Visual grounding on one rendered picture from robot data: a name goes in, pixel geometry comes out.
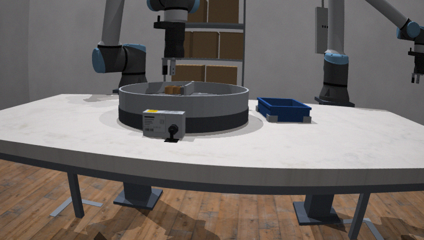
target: gray box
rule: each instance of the gray box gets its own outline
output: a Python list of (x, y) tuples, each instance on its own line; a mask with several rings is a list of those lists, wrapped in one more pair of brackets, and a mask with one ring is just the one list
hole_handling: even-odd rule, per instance
[(324, 54), (327, 51), (329, 37), (329, 9), (317, 6), (315, 8), (315, 53)]
[(173, 136), (182, 139), (186, 134), (186, 112), (147, 109), (143, 112), (143, 136), (154, 138), (169, 138), (168, 131), (171, 125), (178, 127)]

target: shelf board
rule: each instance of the shelf board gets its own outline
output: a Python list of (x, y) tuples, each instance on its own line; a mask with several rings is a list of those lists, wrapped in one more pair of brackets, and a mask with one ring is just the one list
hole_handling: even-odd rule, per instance
[[(162, 60), (172, 60), (170, 57), (162, 57)], [(183, 57), (175, 58), (175, 60), (197, 60), (197, 61), (228, 61), (228, 62), (243, 62), (242, 59), (224, 59), (224, 58), (195, 58), (195, 57)]]
[(244, 29), (243, 23), (186, 22), (186, 29)]

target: gray wall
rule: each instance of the gray wall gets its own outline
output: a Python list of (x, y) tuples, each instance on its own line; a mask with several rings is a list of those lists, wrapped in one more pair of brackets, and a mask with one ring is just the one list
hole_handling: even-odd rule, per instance
[[(110, 94), (117, 87), (120, 73), (96, 73), (91, 62), (101, 40), (105, 2), (0, 1), (0, 109), (58, 94)], [(422, 0), (389, 2), (424, 26)], [(250, 99), (317, 103), (324, 74), (324, 55), (315, 54), (319, 6), (320, 0), (247, 0), (244, 86)], [(149, 82), (163, 80), (165, 31), (153, 28), (157, 15), (145, 0), (125, 2), (120, 41), (147, 47)], [(350, 101), (424, 125), (424, 79), (411, 83), (411, 47), (413, 42), (397, 39), (396, 27), (366, 1), (346, 0)]]

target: marble table surface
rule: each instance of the marble table surface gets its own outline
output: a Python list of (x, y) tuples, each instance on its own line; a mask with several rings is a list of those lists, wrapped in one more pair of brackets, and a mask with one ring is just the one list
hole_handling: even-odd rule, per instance
[(311, 123), (248, 123), (143, 136), (118, 120), (117, 95), (61, 94), (0, 111), (0, 153), (110, 173), (241, 186), (424, 183), (424, 126), (386, 110), (305, 103)]

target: blue plastic tray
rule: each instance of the blue plastic tray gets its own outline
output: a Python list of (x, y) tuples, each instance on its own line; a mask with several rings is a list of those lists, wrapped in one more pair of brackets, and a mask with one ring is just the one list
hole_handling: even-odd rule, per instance
[(278, 122), (303, 122), (311, 107), (290, 98), (258, 97), (258, 110), (265, 118), (278, 116)]

